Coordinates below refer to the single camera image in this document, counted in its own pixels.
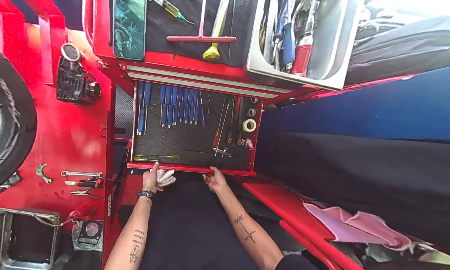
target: syringe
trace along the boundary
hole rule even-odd
[[[185,17],[180,13],[180,10],[176,6],[172,5],[168,0],[154,0],[157,4],[162,6],[168,13],[172,14],[175,18],[180,18],[186,22],[195,25],[195,23],[185,19]]]

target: pink cloth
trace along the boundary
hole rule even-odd
[[[312,204],[303,205],[335,235],[337,242],[382,244],[393,250],[404,250],[412,244],[408,237],[390,229],[375,215],[365,212],[352,215],[337,206],[320,209]]]

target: roll of tape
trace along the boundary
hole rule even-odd
[[[246,114],[250,117],[254,117],[255,115],[257,115],[257,111],[254,108],[251,108]]]
[[[252,132],[257,128],[257,122],[253,119],[248,119],[243,122],[243,131]]]

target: black foam liner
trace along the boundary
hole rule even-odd
[[[179,155],[180,158],[178,159],[166,157],[150,157],[150,159],[156,159],[162,163],[203,167],[216,166],[221,169],[248,169],[250,150],[245,146],[239,146],[235,142],[232,144],[227,143],[228,125],[225,125],[223,129],[223,136],[220,139],[219,148],[223,150],[227,147],[227,152],[232,156],[222,156],[221,154],[215,156],[215,151],[212,150],[220,120],[220,111],[227,95],[202,91],[202,99],[205,107],[209,106],[208,95],[210,95],[210,100],[212,101],[211,110],[215,113],[215,118],[213,118],[205,112],[206,126],[201,126],[200,122],[197,125],[178,122],[176,126],[168,128],[160,125],[160,86],[158,83],[152,83],[146,132],[145,135],[135,135],[134,156]],[[222,121],[225,116],[225,111],[226,104],[223,110]],[[226,116],[225,121],[227,123],[231,120],[231,111],[232,106],[230,106]]]
[[[203,60],[203,53],[210,47],[209,43],[200,42],[168,42],[167,36],[197,36],[202,11],[202,0],[170,0],[192,25],[169,14],[153,0],[147,1],[147,25],[145,30],[145,51],[167,52]],[[208,0],[205,9],[204,35],[210,36],[220,0]],[[234,67],[242,67],[246,59],[245,49],[248,24],[255,12],[257,0],[230,0],[227,18],[222,36],[238,39],[234,43],[219,43],[220,59],[216,63]],[[235,11],[232,23],[233,4]],[[231,46],[230,58],[228,49]]]

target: tire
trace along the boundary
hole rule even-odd
[[[36,127],[32,96],[22,77],[0,53],[0,185],[29,154]]]

